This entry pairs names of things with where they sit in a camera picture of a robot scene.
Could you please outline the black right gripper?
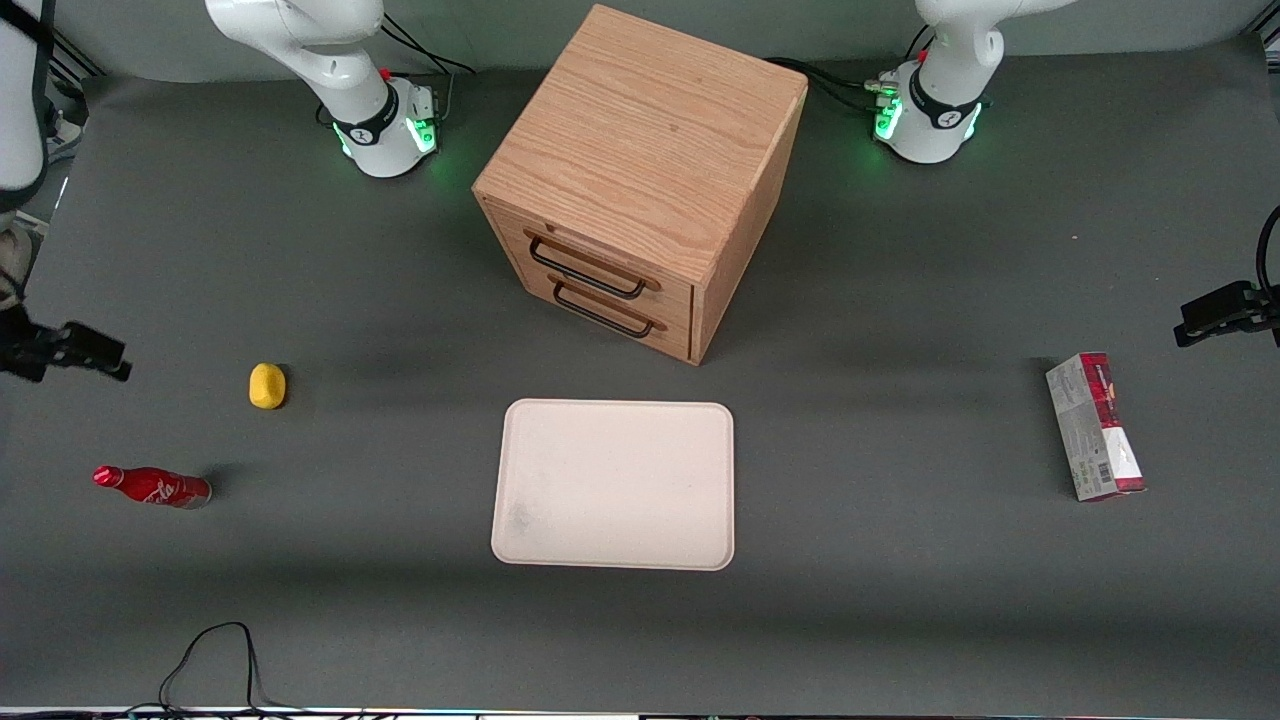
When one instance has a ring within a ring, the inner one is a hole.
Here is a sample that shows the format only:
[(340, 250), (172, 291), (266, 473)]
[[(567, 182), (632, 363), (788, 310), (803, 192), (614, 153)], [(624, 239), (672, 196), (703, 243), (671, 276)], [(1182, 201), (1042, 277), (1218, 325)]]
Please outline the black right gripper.
[(24, 304), (1, 311), (1, 370), (31, 383), (40, 383), (50, 366), (79, 368), (118, 382), (131, 378), (125, 345), (78, 322), (60, 327), (31, 320)]

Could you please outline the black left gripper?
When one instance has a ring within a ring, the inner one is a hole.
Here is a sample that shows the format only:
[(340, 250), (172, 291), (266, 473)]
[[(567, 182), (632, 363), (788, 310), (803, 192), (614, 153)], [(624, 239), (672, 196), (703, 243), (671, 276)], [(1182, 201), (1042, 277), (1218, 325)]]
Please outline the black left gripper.
[(1174, 328), (1179, 348), (1203, 340), (1234, 333), (1267, 331), (1280, 345), (1276, 288), (1262, 283), (1231, 282), (1180, 307), (1181, 323)]

